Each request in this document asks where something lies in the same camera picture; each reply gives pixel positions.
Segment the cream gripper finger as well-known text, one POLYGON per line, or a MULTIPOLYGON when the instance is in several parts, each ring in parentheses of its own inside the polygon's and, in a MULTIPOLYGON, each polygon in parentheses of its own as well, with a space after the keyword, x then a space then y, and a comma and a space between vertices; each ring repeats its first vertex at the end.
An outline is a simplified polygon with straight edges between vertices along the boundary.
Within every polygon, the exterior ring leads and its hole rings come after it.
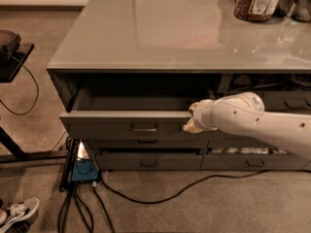
POLYGON ((198 128, 195 124, 193 119, 191 118, 184 126, 183 130, 189 132, 191 134, 198 134, 202 132, 201 128, 198 128))

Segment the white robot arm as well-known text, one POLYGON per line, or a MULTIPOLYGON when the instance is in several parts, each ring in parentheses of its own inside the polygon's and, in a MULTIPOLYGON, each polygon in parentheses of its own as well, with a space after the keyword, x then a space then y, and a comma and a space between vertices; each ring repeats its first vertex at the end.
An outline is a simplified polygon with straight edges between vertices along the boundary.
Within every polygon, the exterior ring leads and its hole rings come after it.
POLYGON ((311 159, 311 116, 266 112, 261 98, 253 92, 204 99, 194 102, 189 111, 190 119, 183 126, 186 132, 220 130, 311 159))

